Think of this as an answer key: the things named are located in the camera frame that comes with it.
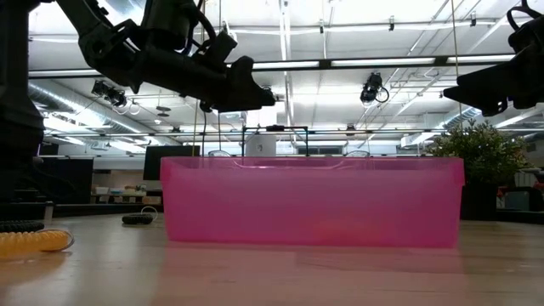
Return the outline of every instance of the desk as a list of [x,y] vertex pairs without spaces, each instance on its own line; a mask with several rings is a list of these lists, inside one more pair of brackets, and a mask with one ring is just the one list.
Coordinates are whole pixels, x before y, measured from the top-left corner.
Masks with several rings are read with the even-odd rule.
[[544,227],[463,223],[457,250],[236,246],[167,241],[162,216],[54,219],[71,253],[0,263],[0,304],[536,306]]

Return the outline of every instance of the ceiling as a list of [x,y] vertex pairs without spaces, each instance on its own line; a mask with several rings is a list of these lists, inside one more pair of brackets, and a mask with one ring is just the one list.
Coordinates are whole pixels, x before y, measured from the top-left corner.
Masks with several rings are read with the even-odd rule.
[[[229,24],[236,33],[238,46],[228,61],[242,55],[256,61],[319,60],[369,57],[404,57],[418,55],[459,54],[510,54],[512,49],[507,39],[513,33],[507,24],[492,27],[503,22],[505,13],[519,0],[454,0],[456,33],[448,27],[452,24],[452,7],[445,0],[288,0],[285,19],[290,23],[290,52],[282,56],[280,24],[281,2],[278,0],[207,0],[205,12],[212,24],[219,28],[222,21]],[[140,22],[145,0],[99,0],[110,14],[114,23],[132,18]],[[530,6],[544,11],[544,0],[529,0]],[[475,13],[476,26],[467,26]],[[388,30],[388,23],[394,16],[395,30]],[[515,14],[518,20],[523,15]],[[327,31],[320,34],[320,21]],[[444,26],[440,30],[424,30],[426,26]],[[314,30],[304,34],[303,31]],[[77,35],[69,20],[62,14],[58,4],[42,4],[31,13],[30,42],[31,70],[61,70],[88,68],[77,45]],[[459,74],[482,69],[482,66],[460,67]],[[362,84],[372,72],[380,72],[387,82],[391,99],[385,104],[374,104],[370,108],[360,102]],[[292,125],[309,126],[313,129],[346,128],[356,124],[357,128],[436,128],[426,115],[446,120],[460,109],[455,101],[441,98],[441,91],[455,85],[455,68],[410,68],[381,69],[379,71],[334,70],[334,71],[292,71],[288,73],[292,86],[289,96],[292,108]],[[269,86],[276,94],[285,96],[286,79],[283,72],[256,72],[255,81]],[[99,78],[57,79],[54,82],[76,94],[95,99],[91,89]],[[110,85],[115,84],[103,79]],[[133,96],[124,88],[127,96]],[[169,131],[180,127],[193,131],[196,101],[192,98],[172,98],[176,93],[144,84],[133,96],[141,106],[137,115],[129,112],[124,116],[156,131]],[[97,101],[110,108],[102,99]],[[167,118],[158,117],[158,105],[172,110]],[[273,111],[275,122],[287,124],[286,107],[279,102],[267,112]],[[526,110],[509,111],[509,117],[518,116]],[[541,113],[523,118],[517,124],[542,122]],[[197,130],[203,129],[204,116],[196,114]],[[218,128],[217,115],[207,116],[208,131]],[[240,129],[238,116],[221,116],[221,130]],[[404,134],[377,135],[374,140],[396,138]]]

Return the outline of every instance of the yellow coiled cable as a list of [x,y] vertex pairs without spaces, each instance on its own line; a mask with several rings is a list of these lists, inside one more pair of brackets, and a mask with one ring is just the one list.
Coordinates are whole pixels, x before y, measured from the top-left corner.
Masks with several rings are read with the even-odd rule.
[[59,252],[71,247],[74,241],[69,232],[56,229],[35,233],[0,233],[0,258],[31,252]]

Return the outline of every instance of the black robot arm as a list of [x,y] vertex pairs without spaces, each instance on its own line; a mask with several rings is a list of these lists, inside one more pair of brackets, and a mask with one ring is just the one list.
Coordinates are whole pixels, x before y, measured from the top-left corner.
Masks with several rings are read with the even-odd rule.
[[[236,42],[216,35],[192,0],[148,0],[142,25],[112,25],[96,0],[57,0],[79,35],[88,65],[135,93],[142,82],[201,100],[204,111],[250,111],[272,106],[273,95],[252,78],[253,60],[224,61]],[[193,30],[202,24],[208,40],[189,56]]]

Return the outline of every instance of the white ceiling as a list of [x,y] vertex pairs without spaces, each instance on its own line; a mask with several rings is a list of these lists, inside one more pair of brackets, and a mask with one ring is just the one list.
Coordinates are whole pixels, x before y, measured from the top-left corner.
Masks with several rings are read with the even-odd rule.
[[[469,20],[472,12],[476,12],[479,22],[493,23],[519,0],[454,0],[456,21]],[[289,19],[293,32],[304,29],[316,29],[323,19],[335,28],[342,25],[375,25],[387,24],[394,15],[396,24],[422,23],[432,21],[445,0],[289,0]],[[126,18],[141,19],[145,0],[99,0],[110,11],[109,18],[116,22]],[[529,0],[531,7],[544,11],[544,0]],[[207,0],[206,16],[219,26],[219,16],[227,20],[229,26],[238,30],[278,31],[281,11],[278,0]],[[447,3],[437,16],[433,25],[451,23],[451,4]],[[460,26],[456,29],[457,50],[466,54],[476,42],[490,30],[489,25],[475,27]],[[56,3],[42,4],[31,13],[30,43],[31,70],[81,69],[87,68],[79,47],[77,36],[68,19],[62,14]],[[504,54],[512,53],[507,44],[508,36],[513,32],[509,25],[502,25],[475,48],[472,54]],[[355,31],[327,32],[292,35],[292,60],[322,59],[324,39],[328,58],[365,58],[406,56],[414,47],[411,56],[454,54],[456,51],[452,29],[444,30],[402,30],[388,31]],[[242,55],[253,57],[256,61],[282,60],[281,37],[279,35],[237,34],[238,47],[232,52],[229,61]],[[461,67],[459,73],[469,73],[483,67]],[[383,69],[384,81],[395,69]],[[388,86],[392,99],[378,109],[366,109],[359,101],[360,90],[372,70],[341,71],[294,71],[292,79],[293,123],[308,125],[312,128],[345,128],[348,123],[359,123],[358,128],[429,128],[422,116],[425,113],[445,115],[458,109],[458,103],[449,99],[441,99],[439,93],[444,88],[455,84],[455,69],[445,69],[443,77],[434,84],[422,97],[417,97],[425,86],[432,81],[437,70],[401,69]],[[283,72],[254,73],[255,81],[262,86],[271,86],[277,94],[285,93]],[[94,98],[90,93],[94,79],[62,79],[56,82],[71,88],[83,96]],[[132,94],[125,88],[127,95]],[[144,84],[139,95],[168,94],[168,90],[150,84]],[[410,107],[399,113],[403,106],[412,101]],[[168,130],[172,126],[187,127],[195,120],[195,101],[187,98],[175,99],[139,99],[144,107],[138,115],[130,116],[135,121],[157,130]],[[155,124],[158,104],[172,108],[170,117],[161,118],[161,124]],[[279,124],[286,124],[286,113],[283,103],[275,107]],[[217,116],[208,116],[208,123],[217,123]],[[237,119],[221,118],[222,129],[239,128]],[[201,114],[197,122],[203,123]]]

